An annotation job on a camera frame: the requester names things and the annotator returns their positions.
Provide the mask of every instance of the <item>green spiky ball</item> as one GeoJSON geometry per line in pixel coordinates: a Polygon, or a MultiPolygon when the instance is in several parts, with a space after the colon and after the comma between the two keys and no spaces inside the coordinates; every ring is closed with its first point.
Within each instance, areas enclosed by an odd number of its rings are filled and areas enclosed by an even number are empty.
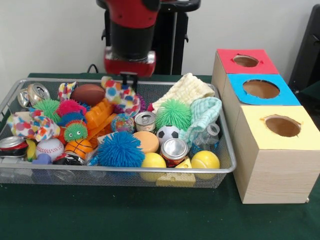
{"type": "Polygon", "coordinates": [[[83,123],[71,123],[64,131],[64,140],[66,142],[78,139],[86,139],[88,137],[87,127],[83,123]]]}
{"type": "Polygon", "coordinates": [[[187,131],[191,125],[191,110],[186,104],[169,99],[161,104],[155,118],[156,128],[163,126],[176,126],[178,129],[187,131]]]}
{"type": "Polygon", "coordinates": [[[39,101],[34,108],[42,110],[44,115],[50,119],[52,119],[56,124],[60,122],[60,117],[56,113],[57,108],[59,107],[60,102],[52,99],[45,99],[39,101]]]}

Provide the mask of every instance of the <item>green tablecloth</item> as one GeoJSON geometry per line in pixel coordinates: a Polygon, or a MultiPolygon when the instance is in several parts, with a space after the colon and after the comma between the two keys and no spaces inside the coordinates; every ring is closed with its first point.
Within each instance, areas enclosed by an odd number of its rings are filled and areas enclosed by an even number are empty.
{"type": "MultiPolygon", "coordinates": [[[[152,79],[173,82],[179,76],[152,79]]],[[[308,204],[265,205],[243,205],[232,174],[217,189],[1,184],[0,238],[319,240],[320,181],[308,204]]]]}

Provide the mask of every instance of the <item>white wall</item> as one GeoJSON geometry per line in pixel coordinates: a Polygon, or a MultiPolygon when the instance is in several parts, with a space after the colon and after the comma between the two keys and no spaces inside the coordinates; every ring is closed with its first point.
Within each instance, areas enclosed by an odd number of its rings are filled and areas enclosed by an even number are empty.
{"type": "MultiPolygon", "coordinates": [[[[211,75],[216,48],[266,49],[290,73],[317,0],[202,0],[189,13],[184,73],[211,75]]],[[[103,67],[104,10],[95,0],[0,0],[0,99],[31,72],[103,67]]]]}

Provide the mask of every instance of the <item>metal basket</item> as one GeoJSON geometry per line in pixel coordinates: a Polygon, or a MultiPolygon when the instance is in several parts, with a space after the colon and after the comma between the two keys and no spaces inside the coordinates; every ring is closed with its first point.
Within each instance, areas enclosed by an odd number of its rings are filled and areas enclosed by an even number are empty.
{"type": "MultiPolygon", "coordinates": [[[[77,81],[79,84],[100,84],[99,80],[26,78],[17,81],[0,104],[0,139],[12,136],[6,121],[11,113],[22,111],[17,100],[19,90],[32,83],[41,83],[49,90],[51,98],[57,99],[61,83],[77,81]]],[[[141,81],[137,92],[145,99],[146,104],[153,103],[162,97],[174,82],[141,81]]],[[[219,98],[217,89],[210,85],[219,98]]],[[[193,168],[141,168],[141,167],[104,167],[104,166],[71,166],[71,165],[35,165],[24,163],[0,163],[0,183],[10,184],[48,184],[48,185],[94,185],[94,186],[145,186],[155,187],[155,182],[142,179],[141,174],[166,176],[168,187],[191,187],[190,179],[195,177],[193,188],[217,188],[227,173],[236,168],[236,158],[229,136],[223,110],[217,121],[221,128],[220,141],[214,153],[220,160],[220,169],[193,168]],[[199,175],[211,174],[211,179],[203,180],[199,175]]]]}

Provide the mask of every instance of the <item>shape sorter box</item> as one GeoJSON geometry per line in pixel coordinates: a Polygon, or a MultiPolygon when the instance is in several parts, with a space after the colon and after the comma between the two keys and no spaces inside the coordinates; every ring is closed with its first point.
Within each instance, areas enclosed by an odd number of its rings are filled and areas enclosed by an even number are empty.
{"type": "Polygon", "coordinates": [[[227,78],[222,106],[231,139],[243,105],[300,105],[279,74],[228,74],[227,78]]]}
{"type": "Polygon", "coordinates": [[[306,202],[320,173],[320,132],[303,106],[241,106],[233,148],[244,204],[306,202]]]}
{"type": "Polygon", "coordinates": [[[227,74],[279,74],[263,49],[217,49],[211,84],[224,96],[227,74]]]}

